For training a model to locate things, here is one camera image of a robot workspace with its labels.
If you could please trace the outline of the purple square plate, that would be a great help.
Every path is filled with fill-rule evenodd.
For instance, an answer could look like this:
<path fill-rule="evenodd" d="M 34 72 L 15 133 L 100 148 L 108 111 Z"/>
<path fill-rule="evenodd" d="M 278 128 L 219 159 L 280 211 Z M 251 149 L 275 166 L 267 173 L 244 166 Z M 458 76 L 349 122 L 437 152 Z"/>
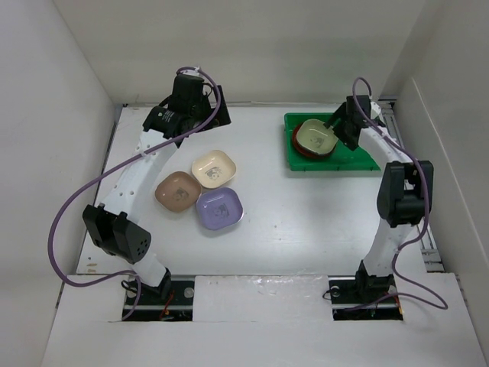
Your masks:
<path fill-rule="evenodd" d="M 233 226 L 244 215 L 237 193 L 229 187 L 203 193 L 196 201 L 196 211 L 202 225 L 213 231 Z"/>
<path fill-rule="evenodd" d="M 332 156 L 333 153 L 335 152 L 335 149 L 336 149 L 337 145 L 334 145 L 333 148 L 327 152 L 327 153 L 324 153 L 324 154 L 318 154 L 316 152 L 312 152 L 312 151 L 309 151 L 307 149 L 305 149 L 304 147 L 302 147 L 301 145 L 299 144 L 296 144 L 295 145 L 295 149 L 301 153 L 302 155 L 308 157 L 308 158 L 314 158 L 314 159 L 327 159 L 328 157 Z"/>

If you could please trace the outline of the cream square plate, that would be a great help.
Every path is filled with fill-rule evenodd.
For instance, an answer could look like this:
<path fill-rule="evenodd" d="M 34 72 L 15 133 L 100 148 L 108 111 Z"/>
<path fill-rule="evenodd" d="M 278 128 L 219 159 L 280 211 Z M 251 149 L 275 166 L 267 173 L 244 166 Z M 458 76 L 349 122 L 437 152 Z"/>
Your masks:
<path fill-rule="evenodd" d="M 191 172 L 206 189 L 216 189 L 228 183 L 236 174 L 235 162 L 224 152 L 212 150 L 195 159 Z"/>

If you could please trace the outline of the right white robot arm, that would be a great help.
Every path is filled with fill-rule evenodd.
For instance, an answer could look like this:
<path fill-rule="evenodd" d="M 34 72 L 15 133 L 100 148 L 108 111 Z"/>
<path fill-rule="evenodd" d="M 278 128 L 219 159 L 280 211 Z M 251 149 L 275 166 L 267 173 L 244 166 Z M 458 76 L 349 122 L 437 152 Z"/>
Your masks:
<path fill-rule="evenodd" d="M 382 172 L 377 194 L 380 222 L 373 244 L 354 279 L 330 285 L 332 301 L 353 310 L 389 298 L 400 250 L 408 245 L 413 228 L 427 222 L 432 209 L 432 162 L 406 153 L 384 126 L 371 121 L 370 114 L 369 96 L 347 96 L 324 124 L 351 151 L 366 151 Z"/>

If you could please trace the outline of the pink square plate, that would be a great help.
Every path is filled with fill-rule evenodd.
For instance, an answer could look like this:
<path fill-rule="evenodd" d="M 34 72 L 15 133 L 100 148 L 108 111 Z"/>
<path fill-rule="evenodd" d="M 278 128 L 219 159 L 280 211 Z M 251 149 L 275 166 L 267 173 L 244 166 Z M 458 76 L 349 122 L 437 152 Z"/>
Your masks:
<path fill-rule="evenodd" d="M 189 209 L 202 193 L 200 183 L 187 172 L 176 171 L 168 175 L 156 187 L 156 201 L 173 213 Z"/>

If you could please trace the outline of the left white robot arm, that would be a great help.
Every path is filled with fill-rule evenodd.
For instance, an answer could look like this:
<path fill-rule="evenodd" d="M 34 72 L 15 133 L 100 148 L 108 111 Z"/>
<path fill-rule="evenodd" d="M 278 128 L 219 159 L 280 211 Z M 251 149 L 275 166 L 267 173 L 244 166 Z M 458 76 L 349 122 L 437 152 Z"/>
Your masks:
<path fill-rule="evenodd" d="M 83 211 L 94 245 L 126 261 L 154 303 L 170 296 L 171 273 L 150 250 L 151 234 L 138 225 L 144 204 L 184 138 L 230 122 L 221 86 L 196 67 L 179 69 L 171 94 L 152 108 L 142 124 L 135 161 L 124 167 L 100 204 Z"/>

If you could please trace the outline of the green square plate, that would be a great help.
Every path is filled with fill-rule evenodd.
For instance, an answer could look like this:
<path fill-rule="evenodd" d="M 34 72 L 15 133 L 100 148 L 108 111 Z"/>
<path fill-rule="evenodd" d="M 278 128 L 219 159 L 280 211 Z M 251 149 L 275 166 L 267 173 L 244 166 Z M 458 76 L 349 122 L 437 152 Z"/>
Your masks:
<path fill-rule="evenodd" d="M 324 122 L 318 119 L 306 120 L 296 138 L 299 145 L 318 154 L 329 152 L 338 143 L 333 130 L 326 128 Z"/>

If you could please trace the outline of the purple square plate front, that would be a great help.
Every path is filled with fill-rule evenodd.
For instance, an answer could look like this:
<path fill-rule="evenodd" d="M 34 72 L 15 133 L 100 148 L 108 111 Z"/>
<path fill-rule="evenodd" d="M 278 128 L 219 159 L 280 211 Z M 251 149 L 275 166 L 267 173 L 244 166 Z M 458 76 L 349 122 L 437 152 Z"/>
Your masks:
<path fill-rule="evenodd" d="M 203 193 L 196 201 L 196 211 L 202 225 L 213 231 L 233 226 L 244 215 L 237 193 L 229 187 Z"/>

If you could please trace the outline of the large red round plate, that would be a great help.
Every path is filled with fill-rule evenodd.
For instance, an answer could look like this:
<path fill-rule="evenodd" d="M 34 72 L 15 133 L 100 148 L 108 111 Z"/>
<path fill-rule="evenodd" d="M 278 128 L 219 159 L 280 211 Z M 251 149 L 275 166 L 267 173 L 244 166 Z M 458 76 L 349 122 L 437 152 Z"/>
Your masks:
<path fill-rule="evenodd" d="M 336 149 L 336 145 L 334 145 L 334 147 L 332 148 L 332 150 L 327 153 L 327 154 L 316 154 L 316 153 L 312 153 L 311 151 L 307 151 L 306 149 L 304 149 L 303 147 L 301 147 L 297 141 L 297 133 L 298 131 L 300 130 L 300 128 L 302 127 L 303 123 L 301 123 L 300 125 L 298 125 L 297 127 L 295 127 L 295 129 L 293 130 L 293 133 L 292 133 L 292 138 L 291 138 L 291 141 L 292 141 L 292 144 L 294 146 L 294 148 L 302 155 L 302 156 L 305 156 L 307 158 L 311 158 L 311 159 L 316 159 L 316 160 L 321 160 L 321 159 L 327 159 L 328 157 L 330 157 L 333 152 L 335 151 Z"/>

